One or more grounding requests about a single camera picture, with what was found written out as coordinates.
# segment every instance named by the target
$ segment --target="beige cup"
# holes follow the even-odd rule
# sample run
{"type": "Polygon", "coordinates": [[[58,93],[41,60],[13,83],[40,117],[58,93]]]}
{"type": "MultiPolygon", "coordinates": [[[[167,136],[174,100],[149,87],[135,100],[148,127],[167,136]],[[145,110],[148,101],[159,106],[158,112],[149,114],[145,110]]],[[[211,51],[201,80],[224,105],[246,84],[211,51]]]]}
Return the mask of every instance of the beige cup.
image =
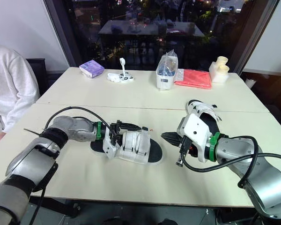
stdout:
{"type": "Polygon", "coordinates": [[[215,62],[215,64],[219,67],[220,65],[226,65],[227,62],[228,62],[228,58],[224,56],[219,56],[217,57],[217,61],[215,62]]]}
{"type": "Polygon", "coordinates": [[[228,73],[229,69],[230,68],[226,65],[220,65],[219,68],[217,69],[217,71],[219,73],[226,74],[226,73],[228,73]]]}

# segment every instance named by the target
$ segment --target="floor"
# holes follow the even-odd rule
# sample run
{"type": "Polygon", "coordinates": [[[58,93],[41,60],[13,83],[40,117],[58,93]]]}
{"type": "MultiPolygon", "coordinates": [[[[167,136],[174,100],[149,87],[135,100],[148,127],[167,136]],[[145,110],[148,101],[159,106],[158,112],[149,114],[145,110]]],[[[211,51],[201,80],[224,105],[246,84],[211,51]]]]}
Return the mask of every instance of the floor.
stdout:
{"type": "MultiPolygon", "coordinates": [[[[29,204],[22,225],[28,225],[35,205],[29,204]]],[[[203,208],[169,206],[131,206],[106,203],[87,203],[76,218],[68,218],[41,208],[34,225],[100,225],[109,218],[121,217],[130,225],[157,225],[165,218],[178,225],[215,225],[215,211],[203,208]]]]}

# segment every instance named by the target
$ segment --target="pink cloth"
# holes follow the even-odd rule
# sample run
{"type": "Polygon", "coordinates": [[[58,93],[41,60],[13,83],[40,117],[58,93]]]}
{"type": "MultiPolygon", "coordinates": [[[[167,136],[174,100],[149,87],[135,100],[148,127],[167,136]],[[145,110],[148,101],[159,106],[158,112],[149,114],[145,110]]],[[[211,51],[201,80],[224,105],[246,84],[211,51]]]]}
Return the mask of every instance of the pink cloth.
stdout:
{"type": "Polygon", "coordinates": [[[208,72],[185,69],[183,81],[175,81],[176,85],[211,89],[211,80],[208,72]]]}

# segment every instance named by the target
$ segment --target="person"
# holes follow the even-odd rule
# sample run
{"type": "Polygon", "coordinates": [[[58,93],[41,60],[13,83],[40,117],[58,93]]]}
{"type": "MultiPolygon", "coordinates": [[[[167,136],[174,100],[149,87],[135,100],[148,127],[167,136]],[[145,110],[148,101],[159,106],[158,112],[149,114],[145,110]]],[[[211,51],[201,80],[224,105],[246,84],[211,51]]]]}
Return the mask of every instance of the person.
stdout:
{"type": "Polygon", "coordinates": [[[37,80],[28,62],[0,45],[0,140],[38,97],[37,80]]]}

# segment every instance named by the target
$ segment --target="window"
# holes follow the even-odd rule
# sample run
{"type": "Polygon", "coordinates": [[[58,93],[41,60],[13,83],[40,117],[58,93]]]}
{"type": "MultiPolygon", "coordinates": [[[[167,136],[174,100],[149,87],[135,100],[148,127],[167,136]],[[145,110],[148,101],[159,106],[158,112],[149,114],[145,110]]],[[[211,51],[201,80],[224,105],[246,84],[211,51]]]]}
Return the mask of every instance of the window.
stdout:
{"type": "Polygon", "coordinates": [[[257,0],[55,0],[66,12],[77,46],[76,65],[96,60],[105,68],[155,70],[174,49],[180,68],[208,70],[231,58],[257,0]]]}

